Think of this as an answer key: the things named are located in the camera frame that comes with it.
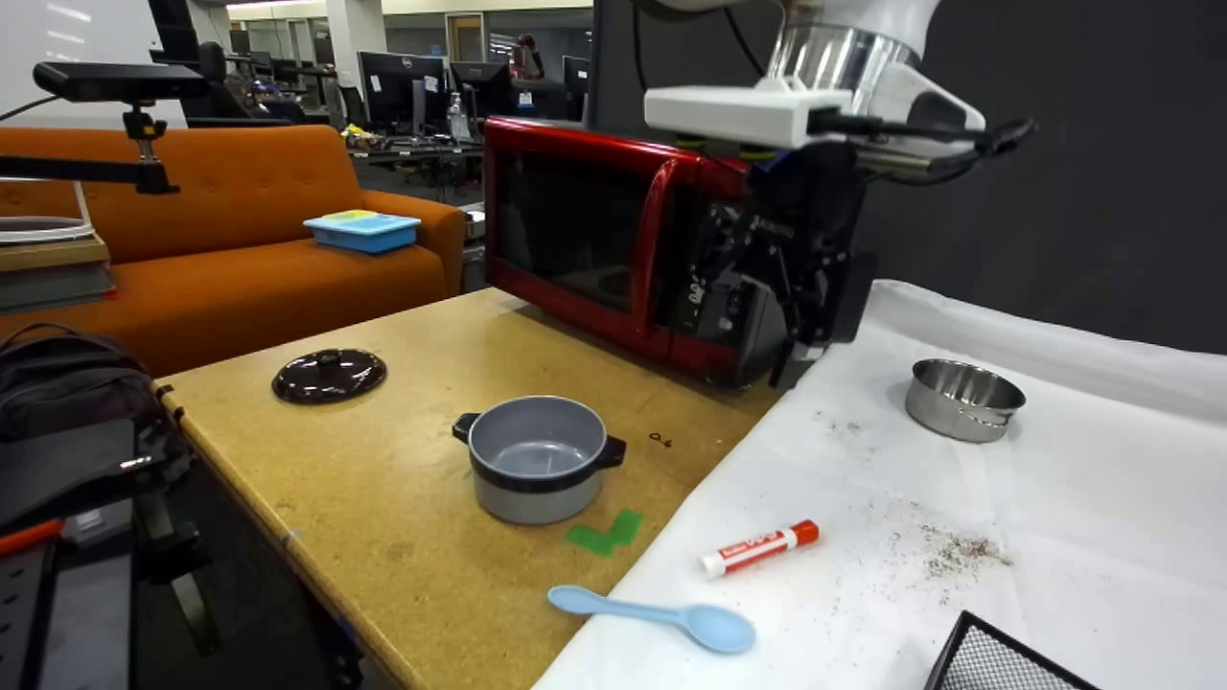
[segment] floor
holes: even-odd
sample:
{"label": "floor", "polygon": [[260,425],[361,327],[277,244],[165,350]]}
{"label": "floor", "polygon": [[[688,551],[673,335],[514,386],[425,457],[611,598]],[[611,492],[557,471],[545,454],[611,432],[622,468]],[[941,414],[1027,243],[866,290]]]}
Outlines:
{"label": "floor", "polygon": [[[366,187],[480,204],[480,179],[439,187],[408,174],[358,166]],[[199,571],[220,647],[199,652],[169,586],[137,586],[135,690],[335,690],[358,685],[353,644],[270,549],[255,523],[192,471],[173,486],[173,514],[195,524],[211,563]]]}

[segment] microwave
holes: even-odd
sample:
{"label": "microwave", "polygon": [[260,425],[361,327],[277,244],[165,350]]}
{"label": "microwave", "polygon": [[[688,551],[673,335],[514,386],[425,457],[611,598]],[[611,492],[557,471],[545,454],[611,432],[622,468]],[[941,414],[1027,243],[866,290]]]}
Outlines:
{"label": "microwave", "polygon": [[486,119],[486,275],[666,368],[752,381],[789,346],[770,290],[696,310],[696,262],[744,166],[540,119]]}

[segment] stain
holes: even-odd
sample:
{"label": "stain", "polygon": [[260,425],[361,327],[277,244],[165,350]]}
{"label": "stain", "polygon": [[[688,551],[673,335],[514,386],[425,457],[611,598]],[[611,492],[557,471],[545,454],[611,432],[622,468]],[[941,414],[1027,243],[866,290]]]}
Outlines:
{"label": "stain", "polygon": [[1012,569],[1012,561],[990,538],[955,538],[934,524],[921,524],[930,539],[941,539],[930,561],[930,580],[946,580],[980,569]]}
{"label": "stain", "polygon": [[413,549],[412,543],[393,543],[384,557],[389,561],[408,561],[408,557],[413,557]]}
{"label": "stain", "polygon": [[664,438],[664,432],[647,432],[647,442],[659,445],[659,450],[674,450],[674,442]]}

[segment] microwave handle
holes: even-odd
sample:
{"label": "microwave handle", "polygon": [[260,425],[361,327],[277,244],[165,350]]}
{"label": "microwave handle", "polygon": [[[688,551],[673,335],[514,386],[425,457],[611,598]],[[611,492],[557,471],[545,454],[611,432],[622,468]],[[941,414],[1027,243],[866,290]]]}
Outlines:
{"label": "microwave handle", "polygon": [[651,284],[655,284],[655,248],[659,248],[659,231],[673,211],[674,179],[682,166],[664,160],[647,185],[641,221],[636,221],[636,248],[633,248],[633,268],[631,268],[631,331],[633,339],[645,339],[651,331]]}

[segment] blue spoon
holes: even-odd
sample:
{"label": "blue spoon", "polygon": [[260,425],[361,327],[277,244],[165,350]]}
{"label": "blue spoon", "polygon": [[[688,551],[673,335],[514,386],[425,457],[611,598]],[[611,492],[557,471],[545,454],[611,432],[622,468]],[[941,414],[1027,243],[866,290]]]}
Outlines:
{"label": "blue spoon", "polygon": [[756,624],[720,604],[664,608],[664,604],[604,598],[588,586],[553,586],[548,601],[578,616],[614,615],[614,616],[673,624],[673,627],[682,627],[697,647],[716,655],[742,655],[756,647]]}

